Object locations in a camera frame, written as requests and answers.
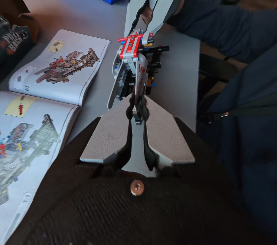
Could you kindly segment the black lego set box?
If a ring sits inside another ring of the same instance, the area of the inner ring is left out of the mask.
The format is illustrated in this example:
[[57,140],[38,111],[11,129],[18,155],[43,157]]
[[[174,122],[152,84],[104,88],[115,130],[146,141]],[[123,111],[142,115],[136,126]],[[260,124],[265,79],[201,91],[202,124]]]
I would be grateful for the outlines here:
[[35,46],[38,34],[38,23],[30,14],[0,15],[1,83]]

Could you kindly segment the lego instruction booklet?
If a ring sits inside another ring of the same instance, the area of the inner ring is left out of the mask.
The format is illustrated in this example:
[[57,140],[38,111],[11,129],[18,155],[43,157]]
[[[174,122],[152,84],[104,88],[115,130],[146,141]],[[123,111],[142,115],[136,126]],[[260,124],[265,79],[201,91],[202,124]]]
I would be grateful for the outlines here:
[[65,145],[111,41],[59,30],[0,94],[0,241],[28,211]]

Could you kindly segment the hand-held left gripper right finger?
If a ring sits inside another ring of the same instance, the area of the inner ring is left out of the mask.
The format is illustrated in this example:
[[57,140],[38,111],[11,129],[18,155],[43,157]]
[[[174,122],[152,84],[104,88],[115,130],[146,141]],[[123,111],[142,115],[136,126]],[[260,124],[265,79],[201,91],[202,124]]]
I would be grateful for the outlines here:
[[175,118],[146,95],[142,96],[144,156],[150,171],[193,164],[195,157]]

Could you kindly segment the lego truck chassis model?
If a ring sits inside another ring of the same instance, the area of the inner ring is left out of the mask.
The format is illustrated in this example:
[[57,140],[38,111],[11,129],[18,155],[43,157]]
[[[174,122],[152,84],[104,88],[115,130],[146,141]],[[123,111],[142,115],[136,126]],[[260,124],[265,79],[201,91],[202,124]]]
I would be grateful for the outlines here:
[[142,96],[149,95],[155,86],[154,74],[161,68],[161,54],[169,51],[169,46],[153,47],[153,33],[149,34],[147,44],[142,44],[144,31],[133,30],[127,37],[118,39],[120,47],[113,61],[114,84],[107,103],[112,108],[115,99],[122,101],[128,95],[134,95],[132,113],[136,124],[143,118]]

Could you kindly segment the person's right forearm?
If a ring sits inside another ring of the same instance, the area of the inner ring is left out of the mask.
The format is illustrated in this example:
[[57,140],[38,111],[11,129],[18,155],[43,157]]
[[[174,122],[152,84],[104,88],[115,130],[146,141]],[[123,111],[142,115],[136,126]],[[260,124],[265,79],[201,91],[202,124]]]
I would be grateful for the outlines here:
[[210,0],[184,0],[168,25],[244,63],[276,60],[276,10],[249,11]]

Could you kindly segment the dark mesh office chair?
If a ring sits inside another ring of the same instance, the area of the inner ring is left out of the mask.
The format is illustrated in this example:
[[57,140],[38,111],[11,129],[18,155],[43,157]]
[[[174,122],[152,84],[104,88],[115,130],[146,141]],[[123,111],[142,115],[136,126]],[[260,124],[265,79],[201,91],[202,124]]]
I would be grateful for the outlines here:
[[198,102],[218,83],[228,83],[246,63],[225,57],[219,59],[207,54],[199,56]]

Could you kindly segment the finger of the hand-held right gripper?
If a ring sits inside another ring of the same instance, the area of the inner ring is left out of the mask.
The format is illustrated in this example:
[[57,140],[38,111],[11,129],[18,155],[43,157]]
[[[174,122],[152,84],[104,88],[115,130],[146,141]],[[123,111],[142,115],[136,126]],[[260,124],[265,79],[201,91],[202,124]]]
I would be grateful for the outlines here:
[[142,20],[147,25],[144,33],[152,32],[154,36],[160,30],[172,3],[173,0],[149,0],[142,13]]
[[136,28],[147,1],[148,0],[130,0],[127,4],[124,37],[130,35],[130,33]]

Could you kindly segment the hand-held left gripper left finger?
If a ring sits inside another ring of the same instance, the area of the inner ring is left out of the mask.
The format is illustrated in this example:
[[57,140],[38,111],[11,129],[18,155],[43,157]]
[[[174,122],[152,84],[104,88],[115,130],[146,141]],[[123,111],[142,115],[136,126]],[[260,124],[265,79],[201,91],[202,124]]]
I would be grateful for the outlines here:
[[130,94],[100,118],[80,161],[122,168],[131,157],[132,109],[134,95]]

